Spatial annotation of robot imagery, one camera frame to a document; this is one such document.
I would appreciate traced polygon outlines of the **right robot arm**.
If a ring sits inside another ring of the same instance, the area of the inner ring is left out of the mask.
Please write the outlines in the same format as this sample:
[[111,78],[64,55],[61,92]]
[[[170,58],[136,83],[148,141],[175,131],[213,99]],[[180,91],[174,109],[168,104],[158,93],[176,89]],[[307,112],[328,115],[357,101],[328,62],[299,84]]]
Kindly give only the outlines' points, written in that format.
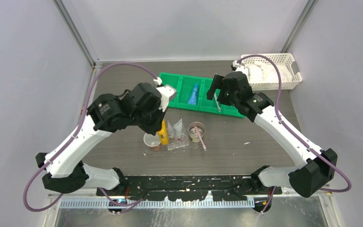
[[240,71],[226,76],[215,75],[207,91],[207,99],[233,106],[251,122],[264,129],[293,160],[293,167],[263,166],[252,173],[251,189],[263,194],[271,186],[288,187],[308,198],[334,177],[329,164],[337,163],[336,152],[322,149],[305,138],[288,120],[277,115],[275,104],[264,93],[254,93],[247,77]]

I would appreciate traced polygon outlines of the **clear acrylic toothbrush holder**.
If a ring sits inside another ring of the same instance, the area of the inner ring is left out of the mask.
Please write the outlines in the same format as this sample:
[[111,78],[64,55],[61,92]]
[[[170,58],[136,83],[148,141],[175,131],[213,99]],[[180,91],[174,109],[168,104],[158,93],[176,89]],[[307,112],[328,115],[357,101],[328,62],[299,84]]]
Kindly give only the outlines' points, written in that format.
[[165,145],[165,149],[168,151],[175,151],[177,149],[185,149],[190,144],[190,136],[187,133],[186,127],[183,125],[182,138],[180,140],[174,138],[169,139],[169,143]]

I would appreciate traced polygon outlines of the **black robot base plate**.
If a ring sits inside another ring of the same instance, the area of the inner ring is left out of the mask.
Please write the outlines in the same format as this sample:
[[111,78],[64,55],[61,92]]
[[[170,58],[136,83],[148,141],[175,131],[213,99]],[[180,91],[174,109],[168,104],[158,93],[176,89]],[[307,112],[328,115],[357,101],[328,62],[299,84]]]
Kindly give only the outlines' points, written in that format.
[[208,195],[214,202],[244,202],[254,199],[254,210],[267,212],[272,206],[271,195],[281,194],[281,188],[265,187],[249,175],[187,175],[187,176],[127,176],[111,190],[96,191],[98,196],[121,196],[131,201],[201,202]]

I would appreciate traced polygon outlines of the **yellow toothpaste tube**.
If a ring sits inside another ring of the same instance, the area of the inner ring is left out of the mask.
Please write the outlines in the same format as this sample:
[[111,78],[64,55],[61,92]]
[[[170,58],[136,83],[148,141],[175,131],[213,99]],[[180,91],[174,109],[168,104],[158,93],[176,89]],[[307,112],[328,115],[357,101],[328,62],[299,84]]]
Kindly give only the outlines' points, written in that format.
[[157,134],[162,145],[167,145],[169,143],[165,120],[162,120],[161,129]]

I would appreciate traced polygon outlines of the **white toothpaste tube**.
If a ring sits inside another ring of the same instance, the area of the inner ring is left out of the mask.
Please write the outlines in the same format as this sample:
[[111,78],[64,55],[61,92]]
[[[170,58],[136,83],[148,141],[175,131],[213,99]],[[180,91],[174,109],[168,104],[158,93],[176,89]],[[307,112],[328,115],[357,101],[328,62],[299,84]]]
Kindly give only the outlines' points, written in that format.
[[169,139],[173,140],[175,138],[175,135],[176,135],[175,129],[174,129],[173,125],[169,121],[167,121],[167,133],[168,133],[168,138]]
[[182,138],[182,131],[183,131],[183,125],[182,125],[182,119],[180,119],[174,126],[174,136],[176,139],[180,140]]

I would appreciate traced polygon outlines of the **pink toothbrush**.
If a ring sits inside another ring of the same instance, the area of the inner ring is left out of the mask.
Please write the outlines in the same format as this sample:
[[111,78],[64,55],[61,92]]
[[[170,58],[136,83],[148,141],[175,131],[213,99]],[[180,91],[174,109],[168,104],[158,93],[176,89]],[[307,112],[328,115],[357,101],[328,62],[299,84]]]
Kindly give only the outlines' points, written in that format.
[[203,149],[204,149],[205,151],[207,151],[207,147],[206,147],[206,145],[205,145],[205,143],[204,143],[204,141],[203,141],[203,139],[202,139],[202,135],[201,135],[201,132],[199,131],[199,128],[198,128],[197,126],[195,126],[195,127],[194,127],[194,130],[195,130],[195,132],[196,132],[196,135],[197,135],[197,137],[198,137],[198,139],[199,139],[199,141],[200,141],[200,143],[201,143],[201,145],[202,145]]

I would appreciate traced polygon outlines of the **clear oval acrylic tray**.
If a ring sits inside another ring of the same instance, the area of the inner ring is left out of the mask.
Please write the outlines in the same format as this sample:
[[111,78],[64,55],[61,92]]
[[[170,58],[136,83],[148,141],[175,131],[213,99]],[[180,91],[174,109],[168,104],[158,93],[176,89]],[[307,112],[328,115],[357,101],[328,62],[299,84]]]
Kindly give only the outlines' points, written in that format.
[[182,127],[181,138],[168,137],[169,143],[163,145],[159,141],[159,137],[152,135],[144,136],[146,139],[143,142],[142,155],[145,157],[149,156],[162,156],[171,153],[181,153],[187,151],[206,151],[203,149],[201,142],[195,143],[192,141],[188,130],[185,126]]

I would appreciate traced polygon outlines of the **brown steel cup with handle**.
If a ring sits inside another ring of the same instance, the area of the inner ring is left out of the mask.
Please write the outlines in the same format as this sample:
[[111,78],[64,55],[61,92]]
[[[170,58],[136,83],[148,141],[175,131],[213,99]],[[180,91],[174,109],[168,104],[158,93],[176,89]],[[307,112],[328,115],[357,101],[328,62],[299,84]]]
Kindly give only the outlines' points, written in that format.
[[158,135],[145,134],[143,137],[144,144],[152,151],[158,152],[161,149],[162,143]]

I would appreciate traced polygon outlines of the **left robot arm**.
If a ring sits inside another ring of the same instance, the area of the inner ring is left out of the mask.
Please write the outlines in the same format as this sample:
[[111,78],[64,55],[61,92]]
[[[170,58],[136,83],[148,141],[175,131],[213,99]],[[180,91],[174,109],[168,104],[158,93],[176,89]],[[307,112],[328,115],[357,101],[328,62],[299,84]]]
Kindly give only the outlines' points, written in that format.
[[139,83],[132,90],[116,96],[100,95],[86,110],[84,121],[50,153],[39,153],[36,161],[46,170],[45,189],[67,194],[82,187],[97,187],[120,196],[126,190],[120,169],[102,169],[87,165],[82,159],[102,140],[128,126],[138,126],[156,135],[169,102],[177,91],[170,85],[157,87]]

